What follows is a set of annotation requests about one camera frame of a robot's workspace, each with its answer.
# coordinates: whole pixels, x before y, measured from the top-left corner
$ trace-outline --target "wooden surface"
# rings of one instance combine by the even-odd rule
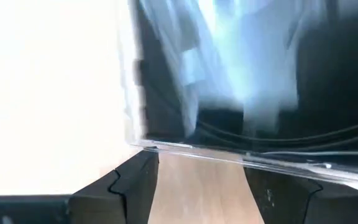
[[[149,223],[257,224],[263,220],[241,166],[161,154]]]

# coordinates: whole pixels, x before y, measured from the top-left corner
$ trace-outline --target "clear plastic case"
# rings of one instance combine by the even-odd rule
[[[358,0],[120,7],[131,144],[358,184]]]

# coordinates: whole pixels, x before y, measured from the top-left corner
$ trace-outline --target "white wall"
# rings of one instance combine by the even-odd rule
[[[116,2],[0,0],[0,194],[73,193],[133,154]]]

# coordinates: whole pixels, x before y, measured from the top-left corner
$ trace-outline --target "transparent plastic box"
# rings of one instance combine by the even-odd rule
[[[358,185],[358,0],[129,2],[131,144]]]

